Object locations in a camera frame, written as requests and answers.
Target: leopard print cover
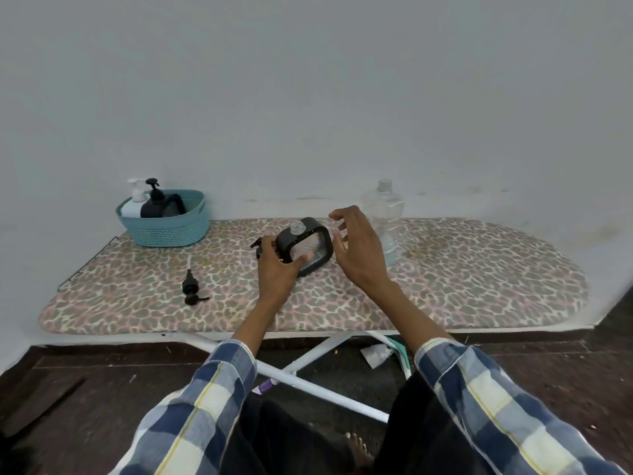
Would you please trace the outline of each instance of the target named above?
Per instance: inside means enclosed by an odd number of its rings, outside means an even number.
[[[113,240],[62,285],[44,308],[50,333],[232,332],[257,301],[257,263],[249,245],[291,219],[211,222],[206,237],[182,248],[143,248],[129,234]],[[331,220],[320,220],[330,230]],[[392,279],[444,327],[556,324],[588,298],[581,270],[553,246],[521,231],[461,218],[405,218],[402,256]],[[187,255],[210,301],[184,304]],[[382,311],[345,277],[335,257],[299,279],[271,331],[389,330]]]

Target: plaid shirt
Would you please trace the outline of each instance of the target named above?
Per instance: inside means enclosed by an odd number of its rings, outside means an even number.
[[[189,385],[145,415],[112,474],[216,474],[255,363],[241,342],[220,343]],[[437,338],[421,347],[415,363],[491,473],[624,474],[478,348]]]

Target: left hand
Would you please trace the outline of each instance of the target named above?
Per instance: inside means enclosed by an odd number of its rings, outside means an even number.
[[[274,241],[274,236],[266,236],[261,240],[262,252],[257,261],[257,276],[259,277],[258,303],[264,304],[276,313],[288,300],[299,270],[312,260],[314,254],[304,254],[293,263],[283,263],[275,252]]]

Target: dark wooden floor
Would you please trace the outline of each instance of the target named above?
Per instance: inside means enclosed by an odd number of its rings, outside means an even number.
[[[605,458],[633,472],[633,291],[596,330],[575,338],[553,341],[549,335],[546,341],[480,347]],[[298,342],[282,348],[268,344],[258,358],[283,367],[309,350]],[[33,349],[22,363],[32,368],[0,377],[0,427],[26,423],[41,412],[42,400],[85,378],[24,443],[34,450],[33,473],[105,474],[129,447],[148,409],[188,383],[205,358],[174,343]],[[357,345],[328,353],[299,376],[384,411],[404,383],[395,359],[371,370]],[[327,434],[356,431],[374,452],[380,446],[381,423],[286,386],[265,396]]]

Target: hand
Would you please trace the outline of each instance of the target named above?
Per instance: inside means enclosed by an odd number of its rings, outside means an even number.
[[[347,278],[371,298],[377,289],[391,284],[378,235],[356,205],[336,209],[330,218],[344,220],[339,230],[347,229],[344,237],[340,232],[334,233],[336,261]]]
[[[274,240],[273,236],[266,236],[261,240],[257,276],[259,277],[259,303],[276,313],[288,300],[299,270],[312,260],[314,253],[301,255],[293,263],[283,263],[273,247]]]

